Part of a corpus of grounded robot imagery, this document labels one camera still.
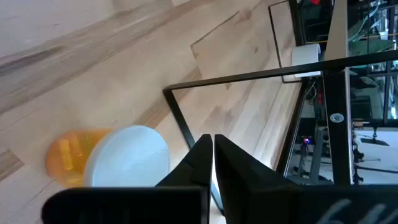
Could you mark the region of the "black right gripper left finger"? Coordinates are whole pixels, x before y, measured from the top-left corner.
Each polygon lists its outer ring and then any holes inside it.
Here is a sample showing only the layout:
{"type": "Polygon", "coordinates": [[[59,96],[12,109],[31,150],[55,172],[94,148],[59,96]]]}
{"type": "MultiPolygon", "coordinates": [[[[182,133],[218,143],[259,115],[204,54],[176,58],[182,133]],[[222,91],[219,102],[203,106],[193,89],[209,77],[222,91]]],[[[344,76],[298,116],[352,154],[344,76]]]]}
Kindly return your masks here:
{"type": "Polygon", "coordinates": [[[43,224],[208,224],[213,142],[204,134],[154,187],[63,190],[42,208],[43,224]]]}

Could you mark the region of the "wooden shelf black metal frame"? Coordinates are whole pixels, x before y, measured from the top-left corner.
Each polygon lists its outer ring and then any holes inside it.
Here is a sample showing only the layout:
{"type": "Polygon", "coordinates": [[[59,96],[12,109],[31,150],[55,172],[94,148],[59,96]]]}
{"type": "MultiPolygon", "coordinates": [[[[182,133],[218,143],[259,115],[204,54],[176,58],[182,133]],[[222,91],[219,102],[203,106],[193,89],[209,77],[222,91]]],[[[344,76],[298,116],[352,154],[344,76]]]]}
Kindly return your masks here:
{"type": "Polygon", "coordinates": [[[167,86],[163,90],[164,97],[183,134],[189,148],[195,140],[173,94],[175,90],[220,85],[225,83],[259,80],[264,78],[298,75],[320,71],[323,80],[323,96],[325,99],[328,134],[331,143],[333,180],[337,185],[353,184],[353,120],[350,108],[349,68],[388,62],[398,59],[398,50],[365,52],[360,55],[349,54],[348,32],[348,0],[335,0],[331,16],[328,43],[323,61],[279,67],[272,70],[243,73],[226,77],[211,78],[199,81],[178,83],[167,86]]]}

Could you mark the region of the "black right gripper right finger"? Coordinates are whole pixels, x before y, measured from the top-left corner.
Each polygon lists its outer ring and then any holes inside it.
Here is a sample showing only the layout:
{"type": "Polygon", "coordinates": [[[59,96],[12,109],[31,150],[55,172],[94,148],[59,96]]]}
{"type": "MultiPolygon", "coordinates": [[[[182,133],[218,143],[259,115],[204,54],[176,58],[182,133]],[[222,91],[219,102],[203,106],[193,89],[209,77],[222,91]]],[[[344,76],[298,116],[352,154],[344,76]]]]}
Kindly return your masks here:
{"type": "Polygon", "coordinates": [[[215,136],[227,224],[398,224],[398,185],[300,185],[215,136]]]}

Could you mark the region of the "green leafy plant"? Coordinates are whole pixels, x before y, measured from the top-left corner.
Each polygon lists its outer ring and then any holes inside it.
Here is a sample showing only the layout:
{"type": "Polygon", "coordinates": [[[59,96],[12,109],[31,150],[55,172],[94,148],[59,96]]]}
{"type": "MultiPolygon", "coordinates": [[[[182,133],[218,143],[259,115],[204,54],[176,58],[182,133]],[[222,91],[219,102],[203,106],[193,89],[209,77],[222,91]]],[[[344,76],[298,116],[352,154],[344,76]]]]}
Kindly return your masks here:
{"type": "MultiPolygon", "coordinates": [[[[349,56],[398,51],[398,30],[389,29],[386,16],[365,16],[349,25],[349,56]]],[[[391,62],[377,62],[358,65],[349,69],[352,90],[383,89],[387,76],[392,86],[398,85],[398,59],[391,62]]]]}

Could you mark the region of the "orange pill bottle white cap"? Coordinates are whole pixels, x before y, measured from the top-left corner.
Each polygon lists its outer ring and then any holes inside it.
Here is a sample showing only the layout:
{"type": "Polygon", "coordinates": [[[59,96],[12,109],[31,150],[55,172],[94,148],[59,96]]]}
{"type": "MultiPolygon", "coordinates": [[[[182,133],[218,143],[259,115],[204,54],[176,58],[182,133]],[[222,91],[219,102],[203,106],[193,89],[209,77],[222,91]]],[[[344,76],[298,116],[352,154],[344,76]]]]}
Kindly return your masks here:
{"type": "Polygon", "coordinates": [[[147,126],[77,129],[51,143],[45,168],[66,188],[153,187],[169,174],[170,153],[147,126]]]}

